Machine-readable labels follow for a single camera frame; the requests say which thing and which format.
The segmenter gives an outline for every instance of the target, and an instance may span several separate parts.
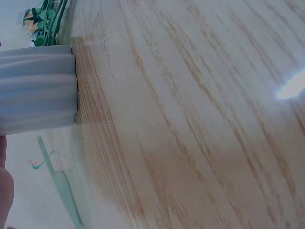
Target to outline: green plant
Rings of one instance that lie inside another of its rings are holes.
[[[25,21],[33,21],[37,29],[33,32],[36,38],[32,40],[35,46],[56,45],[57,34],[68,0],[60,0],[54,9],[55,0],[44,0],[40,9],[32,8],[32,16]]]

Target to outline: light wood surface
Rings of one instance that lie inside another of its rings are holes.
[[[78,0],[79,112],[49,132],[85,228],[305,227],[303,0]]]

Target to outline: finger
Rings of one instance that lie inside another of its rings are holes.
[[[5,167],[6,159],[6,137],[0,136],[0,167]]]

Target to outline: white flower pot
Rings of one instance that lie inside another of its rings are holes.
[[[69,126],[76,111],[69,46],[0,52],[0,135]]]

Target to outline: wood grain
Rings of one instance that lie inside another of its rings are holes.
[[[77,124],[49,139],[79,156],[85,228],[305,228],[304,93],[276,98],[305,65],[302,0],[73,10]]]

